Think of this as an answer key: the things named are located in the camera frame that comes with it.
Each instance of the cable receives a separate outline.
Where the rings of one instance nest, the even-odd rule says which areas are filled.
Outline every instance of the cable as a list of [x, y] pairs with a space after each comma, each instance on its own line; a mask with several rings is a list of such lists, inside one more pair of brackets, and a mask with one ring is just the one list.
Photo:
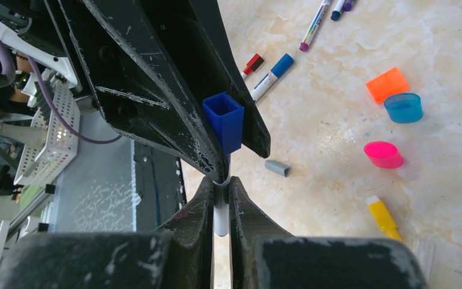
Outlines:
[[77, 136], [78, 138], [80, 138], [81, 140], [84, 140], [84, 141], [87, 141], [89, 143], [95, 143], [97, 145], [105, 145], [105, 144], [108, 144], [108, 143], [114, 143], [115, 141], [119, 140], [121, 138], [120, 135], [118, 135], [117, 137], [115, 138], [112, 138], [110, 140], [93, 140], [91, 138], [88, 138], [88, 137], [85, 137], [83, 136], [82, 134], [80, 134], [78, 131], [76, 131], [75, 129], [73, 129], [67, 122], [66, 120], [63, 119], [63, 117], [61, 116], [61, 114], [59, 113], [59, 111], [57, 110], [57, 108], [55, 107], [54, 105], [54, 102], [52, 101], [52, 96], [51, 94], [49, 93], [49, 90], [47, 89], [47, 87], [45, 86], [45, 82], [43, 81], [42, 79], [42, 73], [40, 72], [40, 68], [38, 68], [38, 65], [36, 64], [36, 61], [34, 61], [34, 59], [32, 57], [30, 57], [29, 55], [27, 56], [27, 59], [29, 60], [29, 63], [31, 63], [31, 67], [32, 67], [32, 71], [34, 72], [34, 74], [36, 74], [36, 77], [38, 78], [38, 84], [40, 85], [40, 90], [42, 91], [43, 93], [43, 97], [45, 98], [45, 101], [47, 102], [47, 104], [49, 105], [49, 107], [51, 108], [52, 112], [54, 113], [54, 115], [59, 119], [59, 121], [63, 124], [63, 126], [68, 129], [73, 135]]
[[13, 81], [15, 81], [15, 64], [13, 63], [13, 60], [11, 59], [10, 54], [8, 53], [8, 49], [4, 47], [4, 44], [2, 43], [0, 39], [0, 62], [1, 62], [1, 73], [6, 76], [7, 83], [3, 84], [2, 87], [8, 86]]

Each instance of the red marker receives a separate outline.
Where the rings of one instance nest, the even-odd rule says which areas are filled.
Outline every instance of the red marker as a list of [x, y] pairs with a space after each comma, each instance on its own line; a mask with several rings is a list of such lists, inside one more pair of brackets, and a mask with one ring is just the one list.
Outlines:
[[259, 56], [259, 54], [254, 54], [252, 58], [248, 61], [247, 67], [240, 73], [242, 75], [242, 79], [246, 79], [249, 74], [252, 73], [252, 71], [256, 71], [256, 69], [263, 64], [265, 60]]

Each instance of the yellow marker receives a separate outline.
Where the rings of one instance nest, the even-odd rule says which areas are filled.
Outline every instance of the yellow marker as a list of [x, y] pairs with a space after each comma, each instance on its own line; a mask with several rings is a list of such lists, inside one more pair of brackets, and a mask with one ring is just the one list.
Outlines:
[[380, 230], [384, 232], [387, 237], [403, 241], [398, 233], [396, 223], [392, 216], [385, 207], [385, 204], [376, 196], [369, 197], [366, 202], [368, 203], [369, 210], [375, 218], [376, 224], [380, 227]]

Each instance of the small plastic cup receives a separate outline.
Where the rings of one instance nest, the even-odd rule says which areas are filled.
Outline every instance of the small plastic cup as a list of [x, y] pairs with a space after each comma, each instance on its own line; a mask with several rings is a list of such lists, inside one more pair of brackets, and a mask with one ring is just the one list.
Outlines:
[[366, 83], [371, 96], [377, 104], [391, 95], [406, 92], [410, 89], [401, 71], [394, 67], [384, 74]]
[[401, 167], [404, 162], [398, 148], [386, 141], [373, 141], [366, 144], [364, 153], [375, 166], [383, 169], [396, 169]]
[[411, 123], [422, 118], [420, 96], [415, 93], [400, 93], [389, 96], [383, 103], [390, 119], [396, 123]]

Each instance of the purple marker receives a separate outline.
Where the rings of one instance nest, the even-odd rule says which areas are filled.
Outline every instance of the purple marker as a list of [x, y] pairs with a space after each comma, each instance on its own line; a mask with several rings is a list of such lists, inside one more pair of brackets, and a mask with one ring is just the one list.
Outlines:
[[346, 12], [351, 11], [351, 9], [353, 8], [353, 2], [355, 2], [355, 0], [346, 0], [346, 1], [344, 1], [343, 11], [346, 11]]

